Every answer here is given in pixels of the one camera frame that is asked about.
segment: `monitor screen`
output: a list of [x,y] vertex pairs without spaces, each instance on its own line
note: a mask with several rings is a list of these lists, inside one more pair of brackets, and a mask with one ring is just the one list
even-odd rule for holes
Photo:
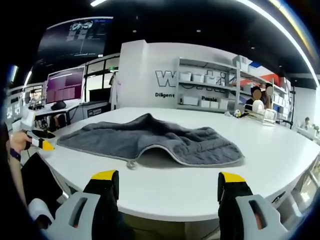
[[113,17],[88,17],[47,28],[35,65],[48,66],[60,60],[101,57]]
[[46,83],[45,102],[50,104],[57,101],[81,99],[84,73],[84,66],[50,73]]

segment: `white lab coat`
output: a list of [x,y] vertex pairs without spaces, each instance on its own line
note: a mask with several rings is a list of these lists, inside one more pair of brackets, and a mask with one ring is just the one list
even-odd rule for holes
[[110,90],[110,99],[109,102],[111,103],[111,110],[115,110],[115,107],[118,103],[118,92],[121,83],[118,80],[117,74],[115,74],[113,78],[113,83]]

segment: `ceiling light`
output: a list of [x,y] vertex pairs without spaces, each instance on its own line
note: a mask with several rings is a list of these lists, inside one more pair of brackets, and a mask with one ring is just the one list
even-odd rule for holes
[[105,2],[105,1],[107,1],[107,0],[95,0],[95,1],[93,1],[92,3],[90,3],[90,5],[91,5],[92,7],[95,7],[95,6],[98,6],[99,4],[102,4],[102,3]]
[[17,74],[18,67],[16,65],[13,66],[13,71],[12,71],[12,77],[11,77],[11,82],[15,80],[16,74]]
[[249,1],[249,0],[236,0],[236,1],[248,6],[249,8],[255,10],[257,13],[261,14],[263,17],[268,19],[273,25],[275,25],[289,39],[289,41],[295,46],[295,48],[298,50],[301,57],[305,61],[305,64],[307,65],[307,67],[309,68],[309,70],[313,76],[315,85],[319,88],[320,85],[318,82],[317,75],[316,75],[315,70],[313,69],[309,59],[307,58],[306,54],[304,53],[302,48],[299,46],[297,41],[294,39],[294,37],[290,35],[290,33],[284,28],[284,26],[282,26],[273,16],[271,16],[269,13],[267,13],[265,10],[263,10],[261,7],[255,5],[251,1]]
[[31,74],[32,74],[32,71],[29,71],[29,72],[28,72],[28,75],[27,75],[26,78],[25,78],[24,86],[26,86],[26,85],[28,84],[28,81],[29,81],[29,78],[31,77]]

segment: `ceiling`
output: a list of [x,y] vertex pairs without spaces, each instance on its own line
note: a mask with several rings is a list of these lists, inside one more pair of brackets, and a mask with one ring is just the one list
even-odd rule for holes
[[[145,39],[148,43],[179,42],[222,49],[246,56],[281,76],[310,73],[284,34],[264,17],[235,0],[108,0],[94,8],[90,6],[92,1],[31,0],[19,2],[19,9],[12,8],[14,12],[11,18],[18,24],[9,29],[8,58],[9,62],[19,67],[14,83],[16,86],[23,84],[31,69],[47,27],[91,16],[114,17],[104,55],[119,53],[123,42]],[[302,47],[316,74],[320,74],[319,57],[312,58],[278,9],[266,0],[251,1],[281,22]],[[320,46],[319,1],[286,2],[304,21],[316,45]],[[53,68],[58,71],[78,66],[83,61],[60,62]],[[53,69],[36,69],[31,81],[41,82],[49,72],[53,72]],[[315,88],[314,80],[310,78],[295,78],[291,82],[298,87]]]

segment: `white table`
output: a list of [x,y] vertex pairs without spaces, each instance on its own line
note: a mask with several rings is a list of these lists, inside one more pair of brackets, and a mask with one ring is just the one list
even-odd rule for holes
[[52,115],[57,115],[57,114],[65,114],[66,124],[70,125],[71,123],[70,123],[69,111],[71,111],[74,108],[77,108],[80,105],[81,100],[80,99],[71,99],[71,100],[64,101],[64,103],[66,105],[65,108],[60,109],[60,110],[52,110],[51,109],[51,107],[55,104],[55,102],[46,104],[44,106],[44,108],[35,112],[36,119],[44,118],[44,117],[52,116]]
[[[271,202],[287,186],[295,185],[320,152],[320,146],[283,126],[263,126],[253,119],[177,109],[121,108],[76,122],[55,133],[59,137],[99,121],[126,123],[145,113],[186,128],[212,127],[241,149],[245,156],[243,165],[185,167],[164,151],[152,151],[146,152],[138,160],[140,165],[130,170],[125,161],[57,145],[52,152],[39,153],[77,190],[83,190],[97,172],[118,170],[118,209],[123,213],[161,221],[194,222],[218,218],[219,172],[241,175],[254,194]],[[57,137],[52,139],[54,145]]]
[[308,138],[308,139],[314,141],[315,143],[317,143],[318,145],[320,145],[320,138],[314,134],[311,134],[308,130],[298,127],[296,131],[298,133],[300,133],[301,135],[305,136],[306,138]]

